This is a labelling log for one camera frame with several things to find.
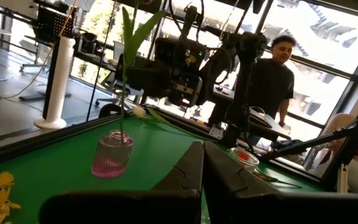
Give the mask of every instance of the pink glass vase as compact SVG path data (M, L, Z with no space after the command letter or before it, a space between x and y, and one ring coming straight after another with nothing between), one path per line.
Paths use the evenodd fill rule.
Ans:
M134 140L124 133L124 144L119 130L110 131L110 135L99 139L98 148L92 165L92 174L96 177L118 177L125 172Z

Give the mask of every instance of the man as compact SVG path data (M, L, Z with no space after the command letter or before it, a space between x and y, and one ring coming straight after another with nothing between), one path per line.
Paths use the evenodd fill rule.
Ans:
M280 126L285 125L290 99L293 98L294 74L284 65L292 54L296 40L280 36L272 42L272 58L262 58L254 68L249 93L249 106L262 108L273 119L280 113Z

